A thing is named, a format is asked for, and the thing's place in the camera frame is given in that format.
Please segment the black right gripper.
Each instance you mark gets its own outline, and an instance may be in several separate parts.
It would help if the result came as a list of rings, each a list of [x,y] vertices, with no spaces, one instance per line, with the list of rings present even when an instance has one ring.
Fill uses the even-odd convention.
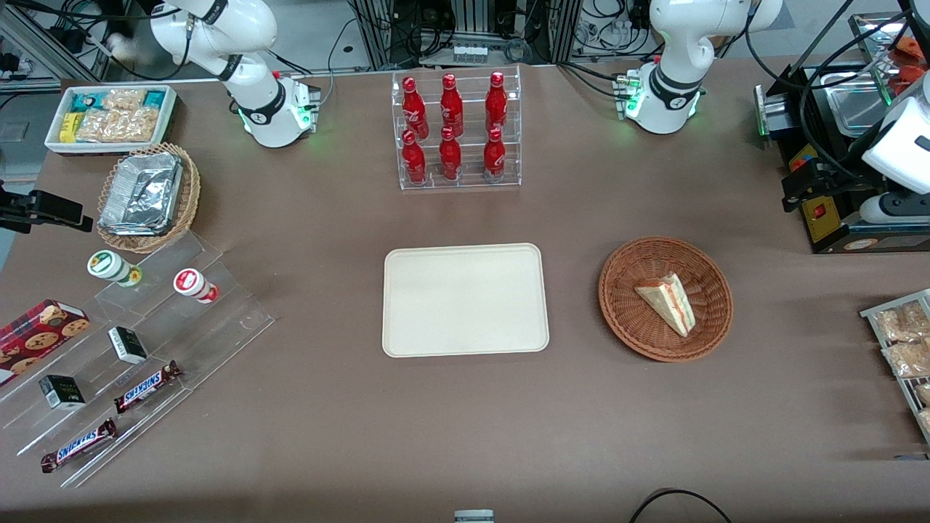
[[[1,228],[29,235],[33,224],[53,224],[92,232],[94,221],[81,204],[46,191],[10,192],[1,182]]]

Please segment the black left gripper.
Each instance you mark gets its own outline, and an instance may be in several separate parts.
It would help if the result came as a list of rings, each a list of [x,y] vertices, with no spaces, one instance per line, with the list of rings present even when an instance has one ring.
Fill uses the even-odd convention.
[[[817,204],[827,201],[836,202],[846,193],[866,192],[867,196],[876,195],[884,188],[884,176],[862,161],[842,163],[843,169],[832,163],[818,161],[817,169],[796,169],[783,178],[784,191],[782,209],[786,213],[794,212],[804,202],[817,198]],[[825,188],[820,191],[822,182]]]

